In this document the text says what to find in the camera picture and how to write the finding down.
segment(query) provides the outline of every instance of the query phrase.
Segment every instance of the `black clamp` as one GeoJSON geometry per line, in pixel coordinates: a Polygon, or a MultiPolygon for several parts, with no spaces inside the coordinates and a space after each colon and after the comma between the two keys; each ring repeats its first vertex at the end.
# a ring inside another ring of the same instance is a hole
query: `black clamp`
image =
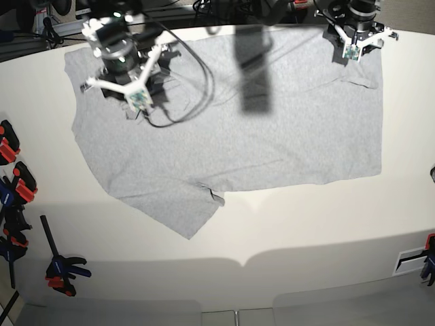
{"type": "Polygon", "coordinates": [[[47,236],[48,244],[50,245],[53,253],[52,262],[46,271],[46,280],[48,280],[48,286],[53,288],[55,291],[64,293],[69,297],[73,297],[77,294],[77,292],[75,291],[75,287],[71,284],[69,279],[75,280],[76,276],[74,274],[85,277],[92,276],[92,273],[89,270],[85,270],[84,268],[74,265],[86,265],[87,261],[81,257],[65,258],[59,255],[56,244],[54,243],[53,235],[50,231],[50,226],[48,225],[47,217],[45,215],[41,216],[41,222],[47,236]]]}
{"type": "Polygon", "coordinates": [[[12,182],[7,177],[0,179],[0,202],[3,207],[32,202],[37,191],[36,180],[23,162],[15,164],[12,182]]]}
{"type": "Polygon", "coordinates": [[[5,224],[3,225],[3,233],[10,237],[13,245],[26,248],[29,242],[22,231],[31,230],[32,226],[27,224],[24,219],[23,210],[23,206],[7,207],[4,210],[5,224]]]}
{"type": "Polygon", "coordinates": [[[14,263],[24,257],[27,252],[27,247],[15,246],[12,244],[10,237],[4,239],[0,236],[0,255],[3,256],[9,263],[9,274],[11,278],[11,287],[15,289],[15,271],[14,263]]]}
{"type": "Polygon", "coordinates": [[[421,272],[421,278],[425,280],[430,275],[428,286],[431,287],[435,283],[435,234],[429,235],[425,253],[428,257],[424,261],[425,266],[421,272]]]}
{"type": "Polygon", "coordinates": [[[3,120],[0,124],[0,165],[15,162],[18,153],[20,153],[20,141],[12,125],[7,120],[3,120]]]}

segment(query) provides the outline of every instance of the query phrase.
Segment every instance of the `white table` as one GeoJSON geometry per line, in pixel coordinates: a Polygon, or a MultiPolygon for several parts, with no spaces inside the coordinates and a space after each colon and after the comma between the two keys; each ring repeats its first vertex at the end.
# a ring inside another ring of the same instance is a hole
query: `white table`
{"type": "MultiPolygon", "coordinates": [[[[234,32],[233,26],[219,30],[234,32]]],[[[205,29],[177,31],[183,39],[205,29]]],[[[75,96],[64,72],[71,46],[0,64],[1,111],[21,141],[39,192],[25,216],[26,259],[51,258],[46,214],[59,251],[83,255],[93,272],[78,297],[196,300],[203,311],[265,308],[276,295],[392,275],[399,251],[424,245],[435,228],[435,36],[400,32],[383,51],[383,170],[376,177],[226,193],[226,205],[191,240],[109,197],[71,131],[75,96]]],[[[0,269],[7,271],[0,261],[0,269]]],[[[33,297],[29,280],[21,293],[33,297]]]]}

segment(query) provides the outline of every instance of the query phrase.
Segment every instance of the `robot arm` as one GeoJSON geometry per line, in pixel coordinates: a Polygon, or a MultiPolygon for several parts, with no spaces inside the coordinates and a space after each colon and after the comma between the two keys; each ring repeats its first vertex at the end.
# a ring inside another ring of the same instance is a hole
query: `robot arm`
{"type": "Polygon", "coordinates": [[[84,23],[82,33],[105,68],[100,76],[86,80],[82,92],[98,87],[105,97],[126,101],[132,112],[147,112],[153,104],[147,84],[160,71],[158,59],[168,48],[157,43],[144,54],[137,49],[137,40],[156,43],[162,30],[152,27],[139,36],[131,35],[127,22],[141,12],[140,1],[91,0],[89,6],[91,17],[84,23]]]}
{"type": "Polygon", "coordinates": [[[383,39],[399,35],[389,27],[375,22],[383,0],[334,0],[328,9],[315,15],[330,24],[329,32],[343,46],[343,58],[360,61],[365,53],[383,47],[383,39]]]}

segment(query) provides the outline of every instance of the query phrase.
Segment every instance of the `t-shirt sleeve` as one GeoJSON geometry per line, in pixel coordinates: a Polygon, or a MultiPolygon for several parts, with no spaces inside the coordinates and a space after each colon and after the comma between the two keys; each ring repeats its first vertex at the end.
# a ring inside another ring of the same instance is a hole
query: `t-shirt sleeve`
{"type": "Polygon", "coordinates": [[[190,239],[213,216],[224,200],[206,187],[179,183],[155,192],[118,197],[190,239]]]}

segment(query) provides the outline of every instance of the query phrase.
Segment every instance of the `t-shirt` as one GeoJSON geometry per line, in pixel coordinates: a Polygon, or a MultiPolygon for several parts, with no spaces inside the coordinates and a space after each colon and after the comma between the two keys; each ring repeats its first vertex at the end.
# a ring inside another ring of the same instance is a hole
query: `t-shirt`
{"type": "Polygon", "coordinates": [[[100,89],[82,94],[103,63],[88,48],[66,53],[73,132],[95,178],[110,196],[191,238],[224,205],[213,192],[379,174],[381,53],[332,62],[324,29],[257,27],[186,42],[206,67],[174,44],[177,56],[160,61],[162,90],[149,112],[166,128],[126,119],[126,103],[100,89]]]}

